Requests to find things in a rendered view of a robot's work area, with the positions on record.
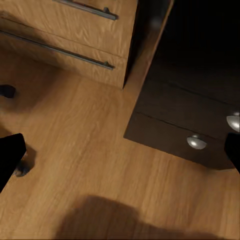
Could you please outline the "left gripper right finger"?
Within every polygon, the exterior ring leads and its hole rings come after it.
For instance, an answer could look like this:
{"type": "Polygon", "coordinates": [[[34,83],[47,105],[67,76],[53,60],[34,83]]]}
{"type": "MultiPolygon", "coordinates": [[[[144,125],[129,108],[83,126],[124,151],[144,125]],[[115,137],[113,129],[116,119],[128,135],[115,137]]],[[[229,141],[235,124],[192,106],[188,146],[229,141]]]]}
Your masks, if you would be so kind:
{"type": "Polygon", "coordinates": [[[240,134],[229,133],[225,141],[224,150],[233,165],[240,172],[240,134]]]}

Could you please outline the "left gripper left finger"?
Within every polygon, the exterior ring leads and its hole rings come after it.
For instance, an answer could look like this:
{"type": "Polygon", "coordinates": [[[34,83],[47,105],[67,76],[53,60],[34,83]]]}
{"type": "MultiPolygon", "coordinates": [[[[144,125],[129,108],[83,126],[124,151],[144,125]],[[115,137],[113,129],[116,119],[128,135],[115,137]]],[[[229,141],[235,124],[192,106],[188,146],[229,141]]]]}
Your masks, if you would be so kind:
{"type": "Polygon", "coordinates": [[[22,133],[0,138],[0,193],[26,153],[22,133]]]}

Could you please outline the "swivel chair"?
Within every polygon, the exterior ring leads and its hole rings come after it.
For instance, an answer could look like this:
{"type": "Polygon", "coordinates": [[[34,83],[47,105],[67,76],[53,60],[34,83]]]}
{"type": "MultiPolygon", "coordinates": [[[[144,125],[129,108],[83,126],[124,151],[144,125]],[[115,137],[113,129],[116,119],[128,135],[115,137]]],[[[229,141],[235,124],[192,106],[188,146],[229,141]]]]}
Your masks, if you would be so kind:
{"type": "MultiPolygon", "coordinates": [[[[1,84],[0,83],[0,93],[2,96],[6,98],[12,98],[14,96],[16,88],[11,85],[7,84],[1,84]]],[[[13,172],[13,175],[16,175],[17,177],[25,176],[30,171],[30,168],[28,167],[28,164],[25,161],[20,161],[17,165],[16,169],[13,172]]]]}

